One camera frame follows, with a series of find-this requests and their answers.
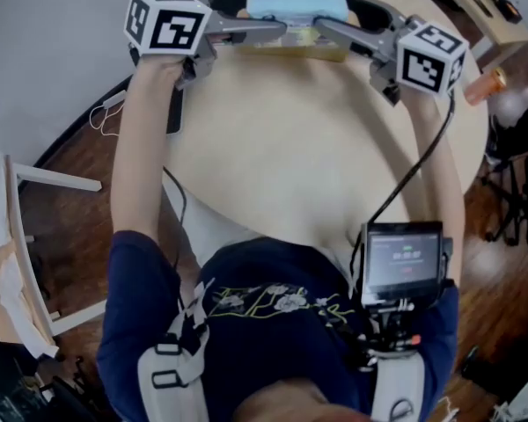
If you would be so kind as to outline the light wooden side table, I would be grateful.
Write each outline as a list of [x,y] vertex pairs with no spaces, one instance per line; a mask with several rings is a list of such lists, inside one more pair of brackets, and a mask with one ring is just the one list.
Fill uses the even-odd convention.
[[482,33],[482,38],[471,47],[474,59],[482,65],[493,67],[500,64],[528,43],[526,25],[507,21],[491,0],[480,0],[488,14],[474,0],[453,1]]

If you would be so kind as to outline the black smartphone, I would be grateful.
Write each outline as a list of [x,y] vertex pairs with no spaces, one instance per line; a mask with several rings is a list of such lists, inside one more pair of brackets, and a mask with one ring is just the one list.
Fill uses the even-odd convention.
[[168,135],[177,134],[182,127],[182,113],[184,103],[184,91],[174,88],[172,91],[171,103],[169,105],[166,133]]

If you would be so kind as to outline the person's right forearm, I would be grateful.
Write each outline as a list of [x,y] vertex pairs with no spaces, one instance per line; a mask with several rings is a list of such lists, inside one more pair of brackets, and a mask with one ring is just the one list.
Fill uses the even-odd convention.
[[[409,112],[417,149],[423,154],[443,126],[436,102],[429,94],[403,87],[401,101]],[[448,277],[458,286],[461,279],[466,224],[464,195],[450,145],[443,136],[422,166],[429,215],[443,223],[443,234],[453,240]]]

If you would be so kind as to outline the person's left forearm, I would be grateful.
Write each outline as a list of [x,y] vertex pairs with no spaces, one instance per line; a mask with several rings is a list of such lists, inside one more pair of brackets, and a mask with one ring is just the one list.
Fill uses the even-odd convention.
[[145,55],[130,80],[111,181],[114,232],[134,231],[158,240],[166,127],[183,62],[182,56]]

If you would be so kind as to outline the navy printed t-shirt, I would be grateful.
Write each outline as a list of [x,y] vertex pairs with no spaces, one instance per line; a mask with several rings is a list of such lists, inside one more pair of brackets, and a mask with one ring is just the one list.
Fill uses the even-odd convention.
[[[179,313],[180,277],[159,245],[133,231],[114,233],[97,362],[106,396],[126,422],[148,422],[140,357]],[[209,342],[202,385],[210,422],[230,422],[253,393],[303,378],[326,399],[370,414],[376,374],[362,372],[351,337],[367,318],[321,252],[260,237],[225,246],[201,269]]]

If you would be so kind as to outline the white chest harness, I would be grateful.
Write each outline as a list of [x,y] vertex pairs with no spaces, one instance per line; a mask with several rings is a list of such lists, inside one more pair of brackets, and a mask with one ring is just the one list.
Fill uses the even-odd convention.
[[[148,349],[138,361],[138,378],[149,422],[209,422],[202,373],[210,330],[202,306],[208,285],[201,282],[194,299],[181,307],[165,341]],[[366,359],[365,369],[377,373],[373,422],[419,422],[424,387],[424,362],[413,346],[399,340],[382,351],[346,326],[339,328],[355,344],[353,353]]]

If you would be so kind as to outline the white shoe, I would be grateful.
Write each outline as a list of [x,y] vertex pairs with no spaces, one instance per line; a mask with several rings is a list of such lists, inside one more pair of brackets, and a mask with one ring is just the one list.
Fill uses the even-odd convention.
[[490,422],[528,422],[528,383],[509,403],[494,407]]

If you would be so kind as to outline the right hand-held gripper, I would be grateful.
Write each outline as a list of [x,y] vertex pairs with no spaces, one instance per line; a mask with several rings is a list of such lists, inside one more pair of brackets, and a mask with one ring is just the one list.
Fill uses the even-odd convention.
[[368,50],[372,59],[388,59],[370,64],[370,85],[391,104],[400,101],[402,85],[433,97],[451,91],[463,72],[465,38],[436,22],[407,18],[379,0],[346,1],[359,27],[327,17],[316,17],[313,27],[341,47],[358,46],[360,55]]

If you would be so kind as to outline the black chest mount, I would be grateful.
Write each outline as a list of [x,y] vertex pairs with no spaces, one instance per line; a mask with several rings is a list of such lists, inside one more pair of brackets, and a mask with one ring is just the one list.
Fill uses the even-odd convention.
[[417,352],[422,337],[410,327],[414,309],[409,299],[364,308],[370,328],[357,337],[361,371],[370,372],[382,360],[400,360]]

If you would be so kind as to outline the white wooden chair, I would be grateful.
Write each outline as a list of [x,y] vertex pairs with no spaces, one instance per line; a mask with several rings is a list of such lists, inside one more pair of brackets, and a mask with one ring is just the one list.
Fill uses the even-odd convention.
[[51,317],[45,300],[41,295],[27,248],[27,244],[32,242],[33,239],[24,231],[18,191],[18,184],[23,181],[28,181],[42,185],[97,193],[102,190],[101,182],[94,179],[18,164],[13,162],[9,156],[4,158],[4,165],[8,191],[11,236],[15,245],[18,266],[24,283],[23,291],[26,294],[26,301],[33,321],[46,337],[53,338],[102,316],[105,313],[105,301],[94,303],[85,309],[81,309],[67,316]]

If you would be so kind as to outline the black screen device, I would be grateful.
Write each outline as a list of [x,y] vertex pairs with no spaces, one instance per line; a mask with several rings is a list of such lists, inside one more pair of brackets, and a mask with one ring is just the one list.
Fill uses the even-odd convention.
[[361,304],[372,311],[413,311],[439,299],[453,240],[441,222],[363,226]]

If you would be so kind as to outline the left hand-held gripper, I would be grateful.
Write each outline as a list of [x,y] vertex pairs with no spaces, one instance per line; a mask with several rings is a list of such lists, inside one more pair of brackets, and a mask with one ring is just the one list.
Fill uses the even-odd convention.
[[147,55],[183,61],[175,84],[183,90],[207,76],[216,59],[214,41],[242,44],[247,38],[280,38],[287,26],[271,19],[229,17],[216,11],[240,11],[246,0],[129,0],[124,34],[134,64]]

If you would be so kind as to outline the open wooden box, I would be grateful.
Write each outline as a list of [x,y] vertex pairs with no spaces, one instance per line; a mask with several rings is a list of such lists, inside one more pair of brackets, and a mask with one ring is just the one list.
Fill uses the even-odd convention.
[[241,18],[273,19],[283,22],[287,26],[286,33],[278,39],[240,46],[238,49],[243,54],[306,57],[330,62],[343,62],[348,55],[348,47],[341,47],[336,42],[319,34],[313,26],[314,19],[327,17],[359,25],[357,15],[348,8],[310,11],[276,10],[258,14],[252,14],[248,9],[243,9],[238,12],[238,16]]

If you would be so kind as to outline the black pouch with orange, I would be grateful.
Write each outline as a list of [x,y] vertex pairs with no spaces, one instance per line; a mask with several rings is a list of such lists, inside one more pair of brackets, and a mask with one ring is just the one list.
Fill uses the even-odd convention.
[[504,19],[511,24],[518,24],[522,21],[522,15],[514,4],[509,0],[490,0],[495,8],[502,14]]

